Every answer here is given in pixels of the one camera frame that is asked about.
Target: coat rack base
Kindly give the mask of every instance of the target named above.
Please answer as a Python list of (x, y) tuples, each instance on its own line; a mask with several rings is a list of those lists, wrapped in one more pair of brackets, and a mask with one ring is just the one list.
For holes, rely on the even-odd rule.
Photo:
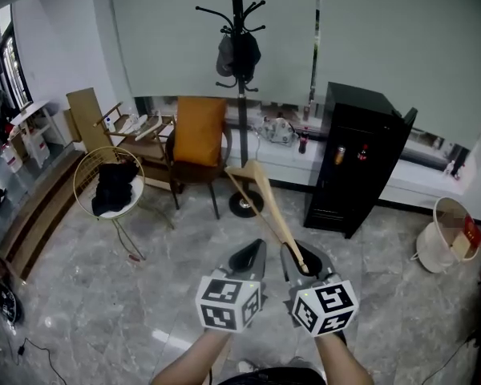
[[(264, 199), (258, 192), (248, 190), (246, 191), (246, 194), (259, 212), (264, 209)], [(256, 216), (255, 212), (251, 209), (251, 205), (249, 205), (240, 192), (236, 192), (230, 197), (229, 205), (230, 211), (232, 211), (237, 217), (252, 218)]]

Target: black wire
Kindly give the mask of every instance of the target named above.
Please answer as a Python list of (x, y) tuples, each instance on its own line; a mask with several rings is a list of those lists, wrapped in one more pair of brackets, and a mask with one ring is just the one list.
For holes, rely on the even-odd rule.
[(426, 379), (424, 379), (421, 383), (421, 385), (424, 385), (424, 383), (426, 383), (429, 379), (433, 378), (435, 375), (437, 375), (443, 368), (445, 368), (447, 366), (447, 364), (456, 356), (456, 354), (458, 354), (458, 351), (462, 349), (463, 345), (465, 345), (466, 343), (469, 342), (471, 337), (467, 338), (465, 341), (463, 341), (463, 343), (458, 346), (458, 348), (456, 349), (456, 351), (454, 352), (453, 355), (451, 355), (451, 357), (447, 360), (446, 363), (443, 364), (443, 366), (438, 369), (437, 371), (433, 372), (430, 376), (428, 376)]
[(38, 348), (39, 350), (41, 351), (46, 351), (48, 352), (48, 363), (50, 364), (50, 368), (53, 372), (55, 372), (55, 374), (64, 382), (64, 385), (67, 385), (66, 381), (64, 380), (64, 378), (55, 370), (54, 366), (51, 364), (51, 353), (50, 353), (50, 350), (48, 348), (41, 348), (40, 346), (37, 346), (36, 344), (34, 344), (32, 341), (30, 341), (27, 337), (25, 337), (25, 341), (23, 341), (23, 345), (22, 347), (25, 346), (26, 343), (29, 343), (30, 345), (32, 345), (33, 347), (36, 347)]

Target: wrist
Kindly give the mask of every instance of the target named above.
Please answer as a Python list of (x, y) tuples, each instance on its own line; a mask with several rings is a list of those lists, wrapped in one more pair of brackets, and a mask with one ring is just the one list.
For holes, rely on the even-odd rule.
[(212, 330), (210, 328), (205, 329), (205, 334), (209, 338), (215, 338), (217, 340), (222, 340), (226, 338), (230, 338), (232, 336), (231, 332), (227, 332), (226, 330)]
[(335, 345), (339, 344), (340, 342), (345, 344), (345, 341), (337, 333), (326, 334), (326, 335), (322, 335), (320, 337), (315, 337), (315, 342), (317, 344), (321, 343), (322, 345), (327, 346), (327, 347), (335, 346)]

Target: cardboard box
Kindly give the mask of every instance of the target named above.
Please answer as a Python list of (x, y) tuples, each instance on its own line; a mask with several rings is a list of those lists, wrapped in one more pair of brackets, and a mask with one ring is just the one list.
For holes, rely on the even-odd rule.
[(23, 162), (29, 159), (29, 153), (26, 151), (26, 147), (23, 143), (22, 135), (20, 133), (11, 138), (9, 140), (9, 144), (14, 148), (14, 150), (16, 150), (16, 153)]

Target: can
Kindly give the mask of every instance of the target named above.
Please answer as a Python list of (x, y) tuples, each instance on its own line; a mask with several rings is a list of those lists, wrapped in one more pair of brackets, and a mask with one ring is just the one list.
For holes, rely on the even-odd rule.
[(339, 145), (337, 147), (337, 152), (335, 152), (335, 160), (334, 160), (335, 165), (342, 164), (345, 154), (346, 154), (346, 147), (344, 147), (343, 145)]

